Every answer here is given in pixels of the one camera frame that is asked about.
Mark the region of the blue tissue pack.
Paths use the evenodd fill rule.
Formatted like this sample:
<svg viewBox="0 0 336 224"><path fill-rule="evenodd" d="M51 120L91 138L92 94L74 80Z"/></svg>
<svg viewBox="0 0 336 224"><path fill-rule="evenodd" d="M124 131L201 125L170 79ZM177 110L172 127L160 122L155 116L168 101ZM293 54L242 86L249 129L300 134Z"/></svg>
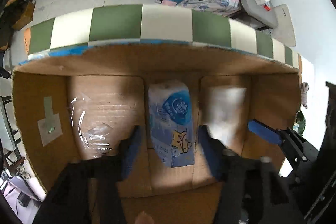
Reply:
<svg viewBox="0 0 336 224"><path fill-rule="evenodd" d="M148 89L150 137L161 162L169 168L195 163L191 97L180 81L152 84Z"/></svg>

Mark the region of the dark green snack bag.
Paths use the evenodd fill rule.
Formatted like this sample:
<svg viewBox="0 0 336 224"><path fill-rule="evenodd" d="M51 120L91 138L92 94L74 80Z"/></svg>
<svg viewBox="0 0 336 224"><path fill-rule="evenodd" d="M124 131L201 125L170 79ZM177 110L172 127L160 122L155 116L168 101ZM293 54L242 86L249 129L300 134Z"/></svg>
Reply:
<svg viewBox="0 0 336 224"><path fill-rule="evenodd" d="M295 115L295 120L293 124L293 130L299 135L303 135L306 127L306 119L301 110L299 110Z"/></svg>

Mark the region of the purple cloth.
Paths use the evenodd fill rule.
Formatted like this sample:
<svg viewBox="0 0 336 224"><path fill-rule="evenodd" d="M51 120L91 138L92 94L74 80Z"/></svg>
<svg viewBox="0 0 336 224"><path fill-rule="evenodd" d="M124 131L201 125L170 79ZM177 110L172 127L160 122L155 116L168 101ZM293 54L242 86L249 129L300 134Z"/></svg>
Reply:
<svg viewBox="0 0 336 224"><path fill-rule="evenodd" d="M309 84L307 82L303 82L300 84L300 92L301 92L301 104L307 109L307 92L309 91Z"/></svg>

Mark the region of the brown cardboard box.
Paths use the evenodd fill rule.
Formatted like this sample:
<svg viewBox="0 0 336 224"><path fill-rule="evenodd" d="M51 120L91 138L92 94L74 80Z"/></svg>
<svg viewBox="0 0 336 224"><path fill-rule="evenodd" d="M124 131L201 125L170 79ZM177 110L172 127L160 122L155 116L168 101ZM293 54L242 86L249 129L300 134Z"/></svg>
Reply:
<svg viewBox="0 0 336 224"><path fill-rule="evenodd" d="M221 186L211 178L197 145L192 148L193 165L168 168L159 162L150 140L148 88L168 80L186 84L195 126L201 122L199 104L207 88L246 88L231 146L248 158L270 156L280 168L280 149L253 136L247 120L280 128L293 124L300 102L301 58L277 40L256 50L136 42L63 48L17 66L16 124L42 187L50 190L70 161L94 156L80 143L81 134L107 124L112 143L118 144L139 125L142 147L135 169L118 186L127 220L146 211L159 223L210 223Z"/></svg>

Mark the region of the green white checkered mat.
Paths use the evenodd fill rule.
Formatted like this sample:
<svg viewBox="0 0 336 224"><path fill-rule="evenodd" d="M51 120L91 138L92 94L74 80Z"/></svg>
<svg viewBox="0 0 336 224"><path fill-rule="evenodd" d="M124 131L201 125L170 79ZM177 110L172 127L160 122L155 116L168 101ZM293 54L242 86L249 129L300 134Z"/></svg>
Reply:
<svg viewBox="0 0 336 224"><path fill-rule="evenodd" d="M299 68L300 56L270 36L210 12L161 5L96 7L26 30L28 60L80 54L108 44L186 44L233 50Z"/></svg>

